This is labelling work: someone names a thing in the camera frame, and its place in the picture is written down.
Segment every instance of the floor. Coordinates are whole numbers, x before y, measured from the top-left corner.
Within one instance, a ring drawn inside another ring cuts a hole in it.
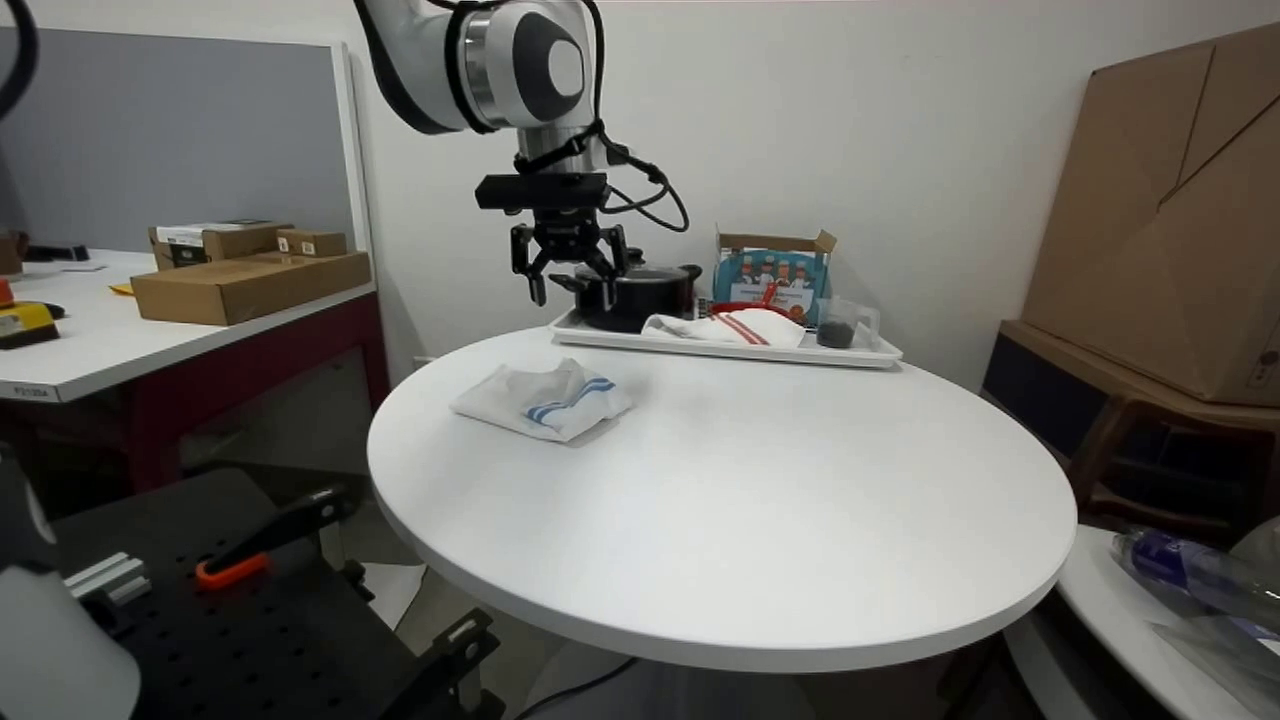
[[[344,532],[324,536],[328,556],[356,556],[376,564],[416,564],[416,556],[400,544],[400,536],[384,524],[376,504],[364,504],[360,516],[348,520]],[[420,572],[420,588],[400,616],[396,632],[408,648],[424,652],[436,632],[444,632],[456,616],[476,608],[468,596],[448,588],[436,572]],[[528,628],[512,616],[496,616],[500,652],[484,664],[484,688],[496,692],[508,712],[524,708],[548,660],[564,648],[556,636]],[[812,720],[848,720],[848,716],[892,716],[892,720],[932,720],[948,716],[948,700],[940,696],[940,680],[948,672],[944,660],[884,668],[884,672],[844,672],[844,676],[804,676],[800,692],[812,708]],[[952,716],[1036,716],[1008,680],[1008,672],[980,672],[976,692],[964,712]]]

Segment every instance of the round white table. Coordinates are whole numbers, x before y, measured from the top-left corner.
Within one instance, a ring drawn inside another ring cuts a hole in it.
[[[564,356],[640,400],[576,444],[452,412]],[[964,648],[1064,568],[1060,464],[972,392],[904,372],[460,348],[376,412],[392,524],[456,588],[564,640],[680,668],[852,672]]]

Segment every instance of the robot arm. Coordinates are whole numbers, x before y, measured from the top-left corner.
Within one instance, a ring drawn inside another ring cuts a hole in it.
[[[376,84],[404,124],[520,136],[516,176],[484,176],[476,200],[532,212],[532,228],[512,228],[512,272],[528,276],[536,304],[548,264],[588,264],[604,280],[624,272],[624,232],[600,228],[596,212],[644,212],[672,184],[604,136],[596,0],[356,0],[356,12]],[[636,164],[664,192],[604,208],[612,196],[604,164]]]

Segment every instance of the white desk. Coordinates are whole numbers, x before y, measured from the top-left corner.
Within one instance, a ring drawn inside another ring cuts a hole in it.
[[[24,276],[12,276],[20,300],[60,304],[68,320],[56,324],[60,340],[52,344],[0,352],[0,400],[72,404],[244,336],[372,296],[372,284],[364,284],[248,324],[164,324],[140,320],[136,300],[112,292],[112,284],[144,272],[156,272],[148,252],[92,248],[88,264],[28,264]]]
[[[448,408],[500,364],[564,356],[640,404],[568,448]],[[592,352],[544,328],[408,376],[368,464],[476,600],[684,668],[848,672],[972,644],[1052,588],[1076,536],[1060,464],[920,368]]]
[[[12,280],[20,300],[60,304],[60,340],[0,352],[0,424],[12,436],[60,428],[128,456],[132,484],[176,480],[184,432],[236,412],[260,392],[360,352],[368,400],[388,392],[376,288],[348,288],[244,324],[160,324],[136,312],[112,284],[152,272],[148,252],[92,248],[88,264],[28,264]],[[76,400],[124,392],[124,416],[76,416]]]
[[[1060,576],[1060,596],[1092,628],[1092,636],[1144,684],[1172,716],[1280,716],[1280,688],[1256,676],[1232,672],[1224,656],[1180,640],[1184,616],[1164,608],[1148,588],[1140,588],[1112,556],[1116,536],[1100,528],[1080,528],[1076,548]]]

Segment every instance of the gray wall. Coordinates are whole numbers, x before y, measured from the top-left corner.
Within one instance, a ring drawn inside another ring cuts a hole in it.
[[[40,32],[0,124],[0,224],[144,248],[148,224],[292,220],[352,236],[332,48]]]

